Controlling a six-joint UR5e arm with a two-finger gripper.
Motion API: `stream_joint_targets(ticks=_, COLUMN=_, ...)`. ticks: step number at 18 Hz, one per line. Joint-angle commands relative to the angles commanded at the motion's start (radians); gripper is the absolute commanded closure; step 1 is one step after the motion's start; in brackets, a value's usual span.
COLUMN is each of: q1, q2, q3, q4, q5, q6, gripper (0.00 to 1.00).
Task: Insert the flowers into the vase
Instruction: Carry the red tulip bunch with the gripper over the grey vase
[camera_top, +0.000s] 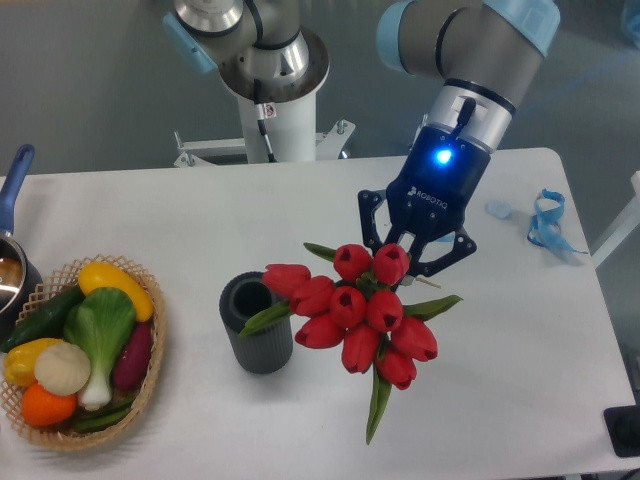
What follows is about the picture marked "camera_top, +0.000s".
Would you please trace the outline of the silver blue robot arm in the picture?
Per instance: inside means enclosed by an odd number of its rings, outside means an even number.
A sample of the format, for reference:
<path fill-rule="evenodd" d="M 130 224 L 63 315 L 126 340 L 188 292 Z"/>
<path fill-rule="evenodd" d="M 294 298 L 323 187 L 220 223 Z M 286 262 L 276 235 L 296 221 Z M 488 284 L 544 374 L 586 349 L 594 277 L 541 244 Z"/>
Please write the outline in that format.
<path fill-rule="evenodd" d="M 403 1 L 383 13 L 381 61 L 443 80 L 398 176 L 358 196 L 366 247 L 411 238 L 405 283 L 475 252 L 466 207 L 559 21 L 551 1 Z M 177 1 L 163 27 L 195 70 L 218 71 L 235 96 L 250 162 L 319 158 L 329 142 L 316 131 L 316 94 L 329 56 L 297 2 Z"/>

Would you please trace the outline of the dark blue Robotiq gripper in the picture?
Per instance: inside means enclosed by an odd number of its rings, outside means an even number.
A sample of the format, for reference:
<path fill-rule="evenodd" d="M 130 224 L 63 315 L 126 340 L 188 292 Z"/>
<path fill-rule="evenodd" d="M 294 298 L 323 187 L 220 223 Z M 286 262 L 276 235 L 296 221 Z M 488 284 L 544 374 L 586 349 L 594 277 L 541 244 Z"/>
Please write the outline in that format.
<path fill-rule="evenodd" d="M 462 226 L 465 209 L 490 159 L 483 149 L 452 134 L 422 128 L 386 191 L 357 194 L 364 247 L 375 255 L 385 243 L 412 234 L 415 239 L 408 253 L 404 286 L 419 277 L 431 278 L 474 254 L 477 243 Z M 377 211 L 386 202 L 388 207 L 379 215 Z M 446 243 L 449 250 L 434 253 L 431 245 L 440 243 Z"/>

